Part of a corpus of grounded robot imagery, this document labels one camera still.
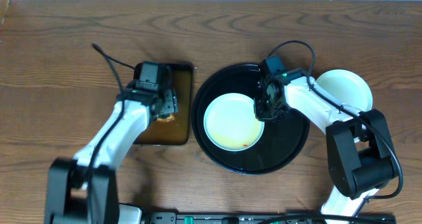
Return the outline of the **green and orange sponge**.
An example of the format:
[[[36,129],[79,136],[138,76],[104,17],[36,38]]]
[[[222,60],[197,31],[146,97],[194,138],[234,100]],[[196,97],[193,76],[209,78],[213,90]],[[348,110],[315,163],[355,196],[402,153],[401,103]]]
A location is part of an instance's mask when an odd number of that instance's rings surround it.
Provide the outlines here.
[[[156,121],[157,121],[158,123],[166,123],[166,122],[173,121],[174,119],[175,119],[174,114],[173,114],[173,113],[170,113],[170,114],[163,114],[163,115],[159,115],[159,116],[156,118]]]

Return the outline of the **light blue plate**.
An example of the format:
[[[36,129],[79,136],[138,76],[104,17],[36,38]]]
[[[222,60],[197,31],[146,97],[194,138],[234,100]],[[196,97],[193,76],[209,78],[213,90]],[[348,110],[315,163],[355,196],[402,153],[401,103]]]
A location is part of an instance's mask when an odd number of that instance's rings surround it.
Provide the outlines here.
[[[373,95],[369,85],[354,72],[334,69],[320,75],[316,83],[342,102],[362,111],[373,107]]]
[[[206,108],[203,125],[211,143],[229,152],[248,150],[264,132],[264,123],[255,117],[253,99],[238,93],[214,99]]]

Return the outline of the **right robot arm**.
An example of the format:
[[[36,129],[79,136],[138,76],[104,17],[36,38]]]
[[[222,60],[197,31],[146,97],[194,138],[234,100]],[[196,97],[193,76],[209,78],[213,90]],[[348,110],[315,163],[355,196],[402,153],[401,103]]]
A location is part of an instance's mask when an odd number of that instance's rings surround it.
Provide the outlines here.
[[[397,196],[403,187],[403,171],[394,151],[385,116],[368,107],[361,109],[302,72],[263,76],[258,81],[255,113],[261,121],[281,119],[292,111],[314,123],[326,137],[328,169],[334,187],[314,223],[364,223],[358,216],[377,192],[392,179]]]

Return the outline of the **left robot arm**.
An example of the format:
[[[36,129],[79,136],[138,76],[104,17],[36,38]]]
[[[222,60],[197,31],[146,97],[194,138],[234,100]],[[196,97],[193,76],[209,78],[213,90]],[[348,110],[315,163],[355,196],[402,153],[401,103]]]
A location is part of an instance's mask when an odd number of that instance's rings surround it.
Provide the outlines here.
[[[73,158],[51,164],[44,223],[141,223],[141,208],[119,202],[116,173],[150,123],[177,112],[174,89],[121,91],[97,135]]]

